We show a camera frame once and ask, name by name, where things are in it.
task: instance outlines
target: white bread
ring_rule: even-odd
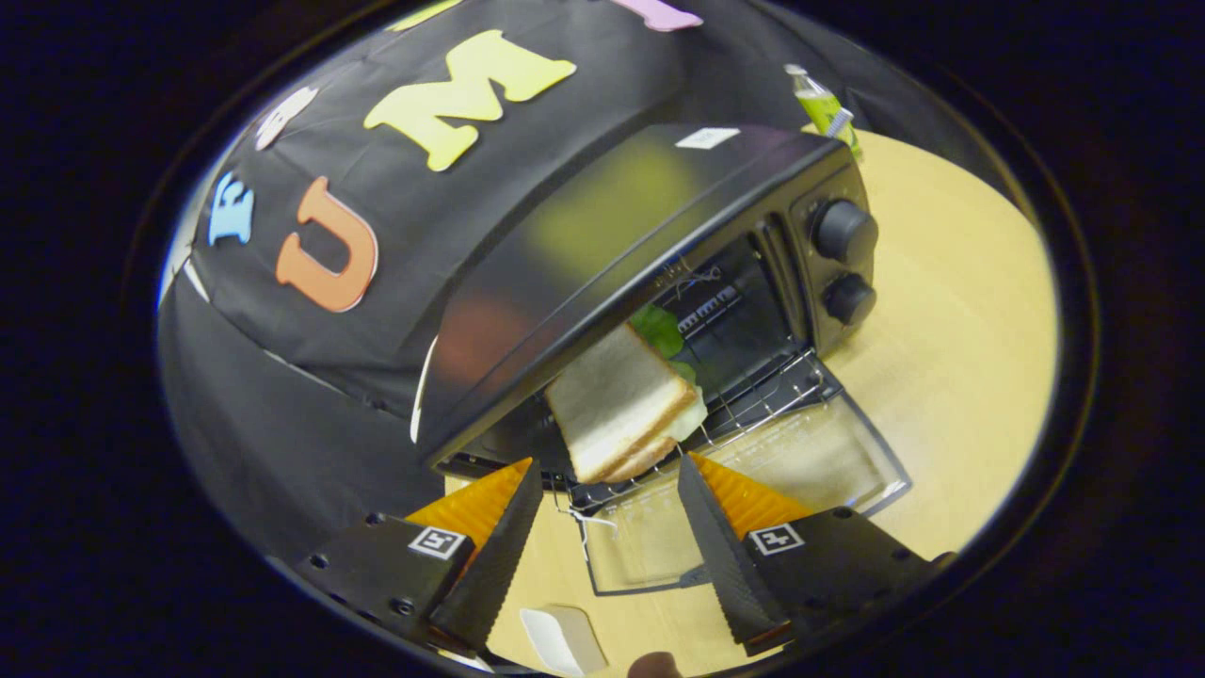
[[[639,476],[672,449],[665,430],[699,396],[624,323],[545,390],[578,483]],[[656,459],[652,455],[660,453]],[[634,462],[623,473],[621,466]]]
[[[602,483],[623,483],[640,476],[665,459],[665,455],[674,450],[674,446],[677,446],[677,441],[669,436],[652,440],[645,446],[645,449],[629,456],[628,461],[621,464],[610,476],[604,478]]]
[[[619,465],[602,482],[623,483],[624,481],[631,481],[665,459],[665,455],[670,454],[680,442],[686,441],[694,434],[694,430],[699,429],[703,420],[707,418],[707,406],[703,401],[703,389],[695,387],[694,393],[699,397],[682,411],[682,414],[672,424],[662,430],[659,438],[654,438],[648,446],[645,446],[643,450],[628,458],[628,461]]]

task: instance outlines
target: yellow letter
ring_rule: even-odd
[[[447,55],[448,82],[407,84],[390,92],[369,111],[365,128],[381,123],[393,126],[427,149],[427,166],[443,171],[477,141],[472,125],[452,126],[437,116],[496,120],[502,107],[489,86],[502,86],[509,101],[527,101],[569,77],[577,66],[553,61],[502,39],[502,31],[487,30]]]
[[[402,31],[406,30],[407,28],[415,28],[416,25],[425,22],[427,19],[434,17],[435,14],[441,14],[445,11],[451,10],[452,7],[455,7],[459,4],[460,0],[443,0],[442,2],[437,2],[435,5],[431,5],[430,7],[424,7],[407,16],[406,18],[390,25],[386,30]]]

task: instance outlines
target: table surface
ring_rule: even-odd
[[[1052,393],[1054,282],[1038,230],[999,193],[930,153],[859,131],[862,173],[880,224],[878,302],[824,359],[912,477],[872,518],[931,559],[959,550],[992,518],[1029,460]],[[451,491],[463,485],[448,479]],[[596,597],[575,520],[546,495],[489,649],[547,671],[519,621],[547,605],[587,613],[609,667],[674,653],[684,676],[747,658],[710,584]]]

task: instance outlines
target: sticker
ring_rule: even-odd
[[[464,535],[440,530],[439,527],[428,527],[410,543],[410,550],[435,556],[440,560],[447,560],[455,553],[460,542],[464,542]]]
[[[284,129],[284,125],[287,125],[290,119],[295,118],[298,113],[304,111],[305,107],[310,105],[310,101],[313,101],[313,98],[317,95],[318,88],[302,87],[293,94],[289,94],[288,99],[281,101],[280,106],[276,106],[271,113],[268,113],[268,117],[255,131],[255,149],[263,151],[264,148],[268,148],[268,146],[281,134],[281,130]]]
[[[228,171],[218,179],[210,208],[210,244],[218,237],[234,235],[243,244],[251,240],[251,212],[255,207],[255,193]]]
[[[298,223],[316,220],[347,247],[347,265],[335,272],[301,248],[301,236],[288,234],[276,259],[276,281],[292,284],[331,312],[352,309],[364,297],[377,266],[376,232],[366,220],[327,191],[325,176],[313,179],[301,204]]]
[[[795,529],[789,523],[762,530],[751,530],[750,536],[753,537],[757,550],[762,552],[764,556],[777,555],[804,546],[804,541],[799,538]]]
[[[434,17],[435,14],[442,14],[445,11],[451,10],[460,4],[460,0],[443,0],[442,2],[436,2],[425,10],[419,10],[413,14],[401,19],[400,22],[386,28],[386,30],[392,30],[400,33],[407,28],[415,28],[416,25],[425,22],[427,19]]]
[[[699,148],[710,151],[724,141],[736,136],[741,130],[733,126],[705,126],[675,143],[678,148]]]
[[[447,53],[447,82],[399,87],[364,118],[365,129],[387,124],[427,151],[427,167],[443,171],[477,141],[477,128],[452,126],[441,117],[496,120],[502,117],[490,81],[502,86],[507,101],[527,101],[577,70],[554,61],[487,30]]]
[[[636,12],[645,18],[645,26],[660,33],[670,33],[683,28],[703,25],[703,19],[670,7],[660,0],[611,0],[621,7]]]

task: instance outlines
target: green bottle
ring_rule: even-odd
[[[836,99],[836,94],[833,94],[823,84],[809,77],[807,71],[801,66],[787,64],[786,71],[794,79],[795,99],[799,99],[799,104],[807,112],[807,117],[812,118],[812,122],[816,123],[816,129],[825,136],[845,141],[850,149],[853,151],[853,157],[862,160],[862,145],[858,143],[858,135],[853,131],[853,124],[850,122],[853,119],[853,113],[842,108],[841,101]],[[831,129],[834,126],[833,120],[837,120],[836,129]]]

